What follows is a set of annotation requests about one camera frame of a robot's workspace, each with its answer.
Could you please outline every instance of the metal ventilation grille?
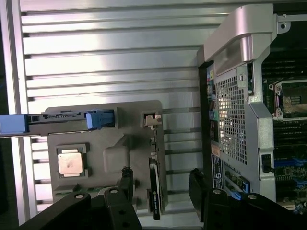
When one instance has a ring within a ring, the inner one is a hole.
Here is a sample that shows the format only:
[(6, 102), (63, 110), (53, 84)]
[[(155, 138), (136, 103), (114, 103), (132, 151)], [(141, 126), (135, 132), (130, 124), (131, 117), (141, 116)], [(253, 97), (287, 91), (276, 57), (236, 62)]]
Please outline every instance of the metal ventilation grille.
[(216, 84), (219, 111), (220, 151), (247, 164), (244, 91), (237, 76)]

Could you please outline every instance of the blue latch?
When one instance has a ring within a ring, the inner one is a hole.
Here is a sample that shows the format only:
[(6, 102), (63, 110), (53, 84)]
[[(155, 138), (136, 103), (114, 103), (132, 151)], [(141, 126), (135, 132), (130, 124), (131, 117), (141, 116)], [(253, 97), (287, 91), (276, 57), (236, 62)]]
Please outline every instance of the blue latch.
[(22, 134), (28, 132), (27, 115), (0, 115), (0, 134)]
[(114, 127), (115, 117), (113, 110), (86, 111), (86, 122), (89, 130), (101, 129), (103, 127)]

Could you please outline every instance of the label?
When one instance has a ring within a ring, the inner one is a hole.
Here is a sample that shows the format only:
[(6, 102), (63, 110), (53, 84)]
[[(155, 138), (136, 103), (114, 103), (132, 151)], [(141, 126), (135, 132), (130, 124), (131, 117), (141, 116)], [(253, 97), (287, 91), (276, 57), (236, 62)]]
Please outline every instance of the label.
[(222, 160), (215, 155), (211, 155), (211, 157), (212, 157), (213, 187), (223, 189)]
[(211, 151), (213, 155), (220, 157), (220, 147), (211, 144)]

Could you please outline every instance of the blue connector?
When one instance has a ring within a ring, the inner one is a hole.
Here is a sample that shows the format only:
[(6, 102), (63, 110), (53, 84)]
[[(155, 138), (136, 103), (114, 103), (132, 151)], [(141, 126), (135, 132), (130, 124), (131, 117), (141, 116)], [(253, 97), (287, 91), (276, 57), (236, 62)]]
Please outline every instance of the blue connector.
[(238, 191), (232, 191), (231, 197), (236, 200), (241, 200), (241, 194)]
[(113, 110), (91, 110), (86, 111), (85, 115), (88, 130), (100, 130), (103, 127), (115, 126)]
[(298, 180), (297, 178), (293, 178), (293, 180), (296, 182), (296, 186), (298, 188), (302, 188), (307, 185), (307, 181), (301, 181), (301, 180)]
[(244, 193), (250, 193), (249, 181), (248, 181), (247, 179), (245, 179), (243, 176), (240, 176), (239, 178), (241, 179), (242, 185), (243, 185), (243, 186), (241, 187), (242, 191), (243, 191)]
[(0, 115), (0, 134), (22, 134), (28, 132), (27, 115)]

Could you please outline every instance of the motherboard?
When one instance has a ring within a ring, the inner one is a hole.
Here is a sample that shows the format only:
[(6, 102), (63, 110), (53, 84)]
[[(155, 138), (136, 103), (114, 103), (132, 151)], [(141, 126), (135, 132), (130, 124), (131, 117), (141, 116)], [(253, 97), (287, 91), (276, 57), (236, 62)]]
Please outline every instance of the motherboard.
[(276, 201), (307, 212), (307, 74), (302, 51), (272, 52), (262, 64), (264, 103), (273, 118)]

